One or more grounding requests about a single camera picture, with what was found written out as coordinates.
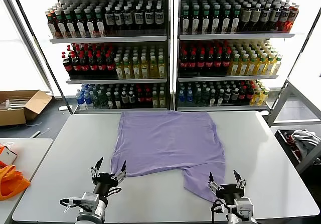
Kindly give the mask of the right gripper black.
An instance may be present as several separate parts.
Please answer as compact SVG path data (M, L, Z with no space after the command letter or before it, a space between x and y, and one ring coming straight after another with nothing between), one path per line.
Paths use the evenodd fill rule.
M216 197L224 201L234 201L244 196L246 180L242 179L240 174L233 170L237 184L223 184L219 185L214 181L212 172L209 175L208 188L211 191L216 191Z

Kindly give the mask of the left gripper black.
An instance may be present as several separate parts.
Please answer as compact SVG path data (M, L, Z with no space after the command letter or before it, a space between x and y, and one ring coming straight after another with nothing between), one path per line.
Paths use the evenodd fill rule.
M123 181L126 177L126 161L124 161L121 171L118 174L99 173L103 157L98 160L94 167L91 167L92 181L95 185L94 194L99 196L107 196L110 190L118 186L119 181Z

